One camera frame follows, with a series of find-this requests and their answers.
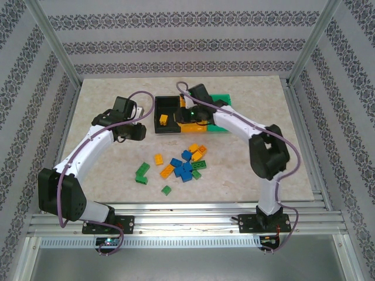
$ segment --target table surface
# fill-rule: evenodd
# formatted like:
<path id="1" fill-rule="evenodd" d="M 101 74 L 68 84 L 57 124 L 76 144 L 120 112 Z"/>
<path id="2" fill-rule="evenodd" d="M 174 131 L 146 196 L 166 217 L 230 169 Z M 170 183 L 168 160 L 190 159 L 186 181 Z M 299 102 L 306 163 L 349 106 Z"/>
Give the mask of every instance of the table surface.
<path id="1" fill-rule="evenodd" d="M 66 157 L 87 133 L 93 118 L 112 108 L 117 96 L 127 97 L 138 90 L 153 95 L 178 94 L 175 84 L 186 81 L 190 86 L 203 83 L 210 94 L 230 94 L 232 107 L 239 113 L 264 125 L 277 124 L 283 135 L 298 142 L 278 76 L 267 77 L 181 77 L 181 78 L 119 78 L 86 79 L 73 116 L 63 157 Z M 145 111 L 151 99 L 140 94 L 134 97 Z M 89 200 L 106 203 L 135 202 L 239 202 L 258 201 L 259 179 L 250 167 L 248 144 L 230 133 L 179 133 L 158 135 L 154 131 L 154 113 L 142 123 L 147 127 L 141 142 L 127 140 L 110 146 L 91 168 L 81 183 Z M 202 177 L 182 183 L 174 174 L 167 179 L 160 172 L 191 144 L 205 145 L 207 169 Z M 287 170 L 296 164 L 291 149 Z M 156 166 L 154 155 L 161 153 L 164 165 Z M 148 184 L 135 182 L 135 172 L 143 162 L 150 164 L 146 173 Z M 165 196 L 165 185 L 172 192 Z M 282 200 L 313 200 L 306 168 L 302 164 L 295 175 L 282 181 Z"/>

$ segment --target striped wall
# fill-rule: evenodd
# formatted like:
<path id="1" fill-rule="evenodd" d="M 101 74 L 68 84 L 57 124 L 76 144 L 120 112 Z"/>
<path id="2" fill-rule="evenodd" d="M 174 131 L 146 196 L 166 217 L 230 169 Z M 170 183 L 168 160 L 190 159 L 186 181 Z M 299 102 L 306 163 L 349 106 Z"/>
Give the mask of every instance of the striped wall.
<path id="1" fill-rule="evenodd" d="M 22 1 L 0 1 L 0 280 L 15 270 L 36 181 L 52 167 L 75 89 Z"/>
<path id="2" fill-rule="evenodd" d="M 375 1 L 343 1 L 296 94 L 365 280 L 375 280 Z"/>
<path id="3" fill-rule="evenodd" d="M 84 78 L 287 77 L 326 0 L 41 1 Z"/>

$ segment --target black container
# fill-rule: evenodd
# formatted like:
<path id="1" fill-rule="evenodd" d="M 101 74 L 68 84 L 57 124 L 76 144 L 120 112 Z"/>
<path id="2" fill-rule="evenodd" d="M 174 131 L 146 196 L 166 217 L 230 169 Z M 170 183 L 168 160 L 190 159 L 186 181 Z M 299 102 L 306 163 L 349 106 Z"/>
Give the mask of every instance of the black container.
<path id="1" fill-rule="evenodd" d="M 174 113 L 180 107 L 180 96 L 155 97 L 154 127 L 155 133 L 181 133 L 181 127 L 176 123 Z M 160 116 L 168 115 L 166 126 L 160 125 Z"/>

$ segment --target metal floor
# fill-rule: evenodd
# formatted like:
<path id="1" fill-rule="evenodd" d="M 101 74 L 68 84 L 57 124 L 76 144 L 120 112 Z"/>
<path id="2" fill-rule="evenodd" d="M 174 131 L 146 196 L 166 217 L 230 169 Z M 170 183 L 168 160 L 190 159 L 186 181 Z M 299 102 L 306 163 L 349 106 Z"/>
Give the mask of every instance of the metal floor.
<path id="1" fill-rule="evenodd" d="M 32 279 L 65 280 L 345 280 L 332 237 L 293 236 L 274 255 L 258 248 L 40 249 Z"/>

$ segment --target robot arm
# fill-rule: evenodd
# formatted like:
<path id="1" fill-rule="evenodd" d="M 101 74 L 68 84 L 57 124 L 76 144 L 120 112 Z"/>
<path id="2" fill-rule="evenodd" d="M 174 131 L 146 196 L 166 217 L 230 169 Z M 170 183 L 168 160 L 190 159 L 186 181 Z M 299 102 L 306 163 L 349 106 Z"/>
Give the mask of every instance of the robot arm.
<path id="1" fill-rule="evenodd" d="M 280 128 L 276 125 L 266 127 L 265 125 L 258 124 L 239 114 L 222 100 L 213 102 L 203 84 L 188 89 L 188 92 L 193 98 L 213 104 L 226 110 L 226 112 L 195 103 L 183 96 L 186 106 L 179 108 L 175 113 L 177 122 L 194 123 L 208 121 L 211 124 L 227 129 L 248 143 L 250 164 L 255 174 L 260 178 L 261 184 L 261 195 L 257 206 L 257 221 L 266 229 L 268 225 L 272 224 L 272 220 L 275 217 L 282 214 L 282 207 L 278 204 L 276 198 L 276 181 L 287 168 L 290 156 L 285 142 L 257 128 L 266 129 L 282 136 Z M 233 114 L 242 117 L 242 119 L 249 121 L 249 123 L 255 126 L 250 126 Z"/>
<path id="2" fill-rule="evenodd" d="M 72 155 L 82 143 L 89 139 L 89 143 L 82 148 L 73 162 L 69 164 L 69 168 L 64 174 L 61 200 L 62 216 L 70 221 L 97 221 L 113 225 L 115 223 L 114 209 L 107 205 L 87 200 L 80 183 L 83 182 L 86 174 L 99 156 L 112 143 L 115 141 L 123 142 L 126 139 L 141 141 L 145 138 L 146 127 L 134 122 L 105 130 L 95 137 L 93 135 L 106 126 L 142 117 L 143 113 L 144 109 L 137 107 L 134 101 L 117 97 L 113 109 L 108 109 L 103 114 L 95 117 L 88 133 L 75 150 L 53 169 L 44 168 L 39 173 L 39 208 L 45 212 L 57 215 L 56 187 L 59 177 Z"/>

